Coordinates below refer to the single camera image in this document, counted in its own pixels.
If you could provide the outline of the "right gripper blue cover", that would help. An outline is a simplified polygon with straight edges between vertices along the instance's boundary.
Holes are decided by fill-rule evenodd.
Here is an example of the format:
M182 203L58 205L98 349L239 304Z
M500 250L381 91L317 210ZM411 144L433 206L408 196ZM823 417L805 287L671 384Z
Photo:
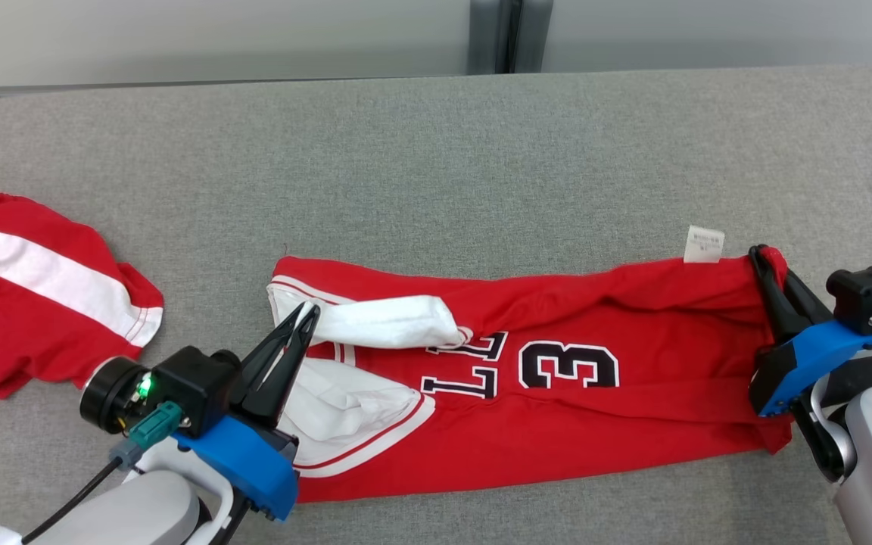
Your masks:
M779 415L821 377L872 347L863 335L833 320L833 311L792 271L776 248L749 248L775 344L757 358L749 401L760 417ZM804 318L812 325L804 329Z

